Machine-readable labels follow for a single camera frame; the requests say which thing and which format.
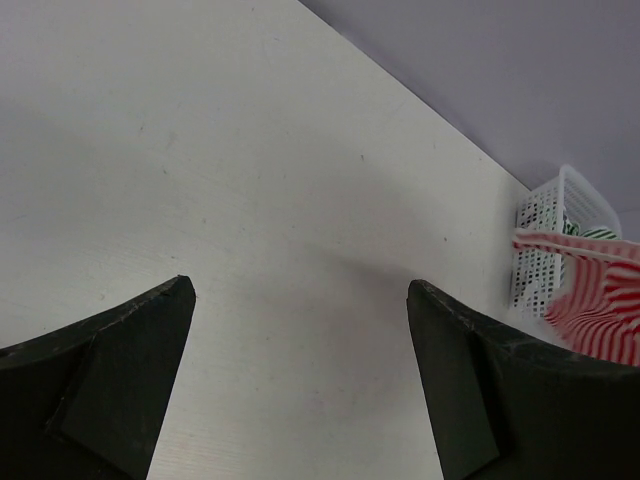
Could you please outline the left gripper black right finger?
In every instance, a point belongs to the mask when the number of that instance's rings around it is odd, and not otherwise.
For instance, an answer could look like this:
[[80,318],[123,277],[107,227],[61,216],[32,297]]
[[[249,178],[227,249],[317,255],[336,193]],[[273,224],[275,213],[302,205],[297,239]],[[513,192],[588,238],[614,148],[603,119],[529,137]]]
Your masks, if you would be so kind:
[[447,479],[635,479],[639,371],[411,282],[408,323]]

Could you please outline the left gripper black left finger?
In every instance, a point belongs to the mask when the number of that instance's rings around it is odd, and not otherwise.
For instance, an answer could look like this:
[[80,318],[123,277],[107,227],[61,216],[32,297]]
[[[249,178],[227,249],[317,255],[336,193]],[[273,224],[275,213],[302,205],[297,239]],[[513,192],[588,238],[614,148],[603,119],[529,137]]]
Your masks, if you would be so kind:
[[194,309],[190,278],[176,276],[3,348],[2,478],[146,478]]

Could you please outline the red white striped tank top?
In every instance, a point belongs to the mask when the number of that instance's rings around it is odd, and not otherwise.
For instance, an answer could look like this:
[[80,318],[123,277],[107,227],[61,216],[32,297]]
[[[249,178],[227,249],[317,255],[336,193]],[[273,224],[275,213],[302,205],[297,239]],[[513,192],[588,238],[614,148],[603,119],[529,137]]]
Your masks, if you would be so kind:
[[639,245],[624,240],[560,240],[562,287],[544,316],[572,351],[639,365]]

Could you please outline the green white striped tank top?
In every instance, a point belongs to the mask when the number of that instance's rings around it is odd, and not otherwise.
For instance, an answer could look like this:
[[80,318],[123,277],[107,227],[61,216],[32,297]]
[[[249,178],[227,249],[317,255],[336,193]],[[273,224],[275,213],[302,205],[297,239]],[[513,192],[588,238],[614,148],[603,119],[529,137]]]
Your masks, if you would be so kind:
[[573,221],[568,215],[567,209],[562,210],[561,233],[564,235],[592,238],[596,240],[620,240],[621,237],[606,226],[596,226],[583,229],[577,221]]

